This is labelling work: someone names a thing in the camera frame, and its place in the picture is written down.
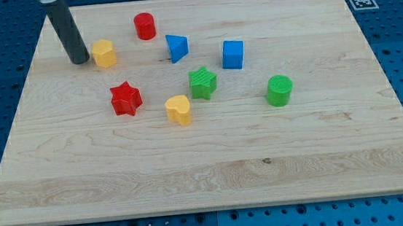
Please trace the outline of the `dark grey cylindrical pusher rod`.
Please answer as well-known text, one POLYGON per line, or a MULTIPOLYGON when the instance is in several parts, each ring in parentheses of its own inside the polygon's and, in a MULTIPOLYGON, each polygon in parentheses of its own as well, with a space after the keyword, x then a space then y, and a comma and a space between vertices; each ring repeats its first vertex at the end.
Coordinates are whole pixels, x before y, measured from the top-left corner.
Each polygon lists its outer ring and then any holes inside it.
POLYGON ((75 65, 86 63, 90 58, 90 54, 74 22, 66 0, 58 0, 43 5, 69 60, 75 65))

